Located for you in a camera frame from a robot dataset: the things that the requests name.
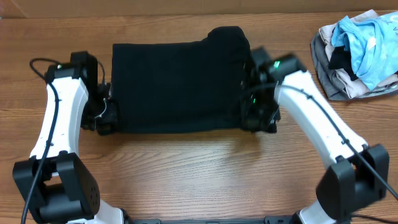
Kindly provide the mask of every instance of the wooden table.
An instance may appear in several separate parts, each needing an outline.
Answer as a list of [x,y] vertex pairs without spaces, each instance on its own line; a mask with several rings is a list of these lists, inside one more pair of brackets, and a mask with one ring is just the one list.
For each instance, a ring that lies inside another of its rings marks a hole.
[[[24,201],[12,167],[29,157],[47,101],[45,84],[30,70],[30,59],[67,62],[71,52],[88,50],[104,64],[110,81],[114,43],[191,42],[215,27],[240,26],[252,48],[264,45],[273,57],[294,52],[317,81],[310,41],[319,27],[346,14],[358,12],[1,20],[0,223],[19,223]],[[47,66],[38,63],[42,71]],[[398,189],[398,97],[331,104],[370,145],[383,143],[389,150],[389,182]],[[325,170],[295,121],[284,109],[281,115],[277,134],[235,129],[100,137],[81,131],[81,159],[102,199],[133,218],[290,215],[315,200]],[[398,203],[387,194],[360,213],[398,220]]]

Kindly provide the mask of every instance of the light blue shirt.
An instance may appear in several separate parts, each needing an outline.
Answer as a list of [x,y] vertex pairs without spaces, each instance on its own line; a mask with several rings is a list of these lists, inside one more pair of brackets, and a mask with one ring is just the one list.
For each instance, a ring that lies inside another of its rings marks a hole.
[[398,71],[398,12],[359,23],[346,16],[337,23],[331,44],[351,52],[354,74],[373,90]]

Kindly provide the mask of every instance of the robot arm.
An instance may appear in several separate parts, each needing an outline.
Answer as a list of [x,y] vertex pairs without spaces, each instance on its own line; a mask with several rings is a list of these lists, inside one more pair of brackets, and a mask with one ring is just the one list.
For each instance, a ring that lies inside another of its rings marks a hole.
[[[52,82],[60,98],[58,117],[53,134],[53,144],[50,146],[47,157],[55,157],[60,152],[75,153],[79,156],[78,142],[81,117],[88,101],[88,91],[81,78],[63,77]],[[55,97],[52,89],[47,86],[47,107],[45,109],[42,130],[30,157],[41,159],[47,136],[50,131]]]
[[336,220],[349,219],[352,212],[385,197],[385,186],[358,162],[358,158],[342,140],[321,108],[307,95],[284,86],[294,87],[312,96],[345,138],[349,139],[353,148],[373,165],[384,180],[387,180],[389,156],[381,145],[369,148],[367,142],[347,126],[322,97],[309,71],[297,70],[286,75],[282,84],[276,86],[274,99],[278,105],[287,109],[303,129],[327,170],[317,187],[318,199],[311,206],[295,214],[296,222],[333,224]]

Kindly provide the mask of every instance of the black fabric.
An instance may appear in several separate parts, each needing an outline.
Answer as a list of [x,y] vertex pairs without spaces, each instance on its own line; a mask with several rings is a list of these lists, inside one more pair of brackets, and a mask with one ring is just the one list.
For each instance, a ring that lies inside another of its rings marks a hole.
[[114,44],[112,97],[120,107],[119,131],[238,128],[249,57],[249,42],[238,27],[219,27],[192,43]]
[[358,77],[354,74],[351,66],[351,53],[344,50],[344,46],[336,47],[330,57],[329,69],[343,68],[349,75],[351,81],[355,81]]

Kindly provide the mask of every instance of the pile of clothes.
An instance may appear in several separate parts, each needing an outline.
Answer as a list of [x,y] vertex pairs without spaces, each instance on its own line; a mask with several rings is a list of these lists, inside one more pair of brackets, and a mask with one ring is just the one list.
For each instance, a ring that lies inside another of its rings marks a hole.
[[311,49],[330,100],[398,94],[398,12],[346,16],[320,28]]

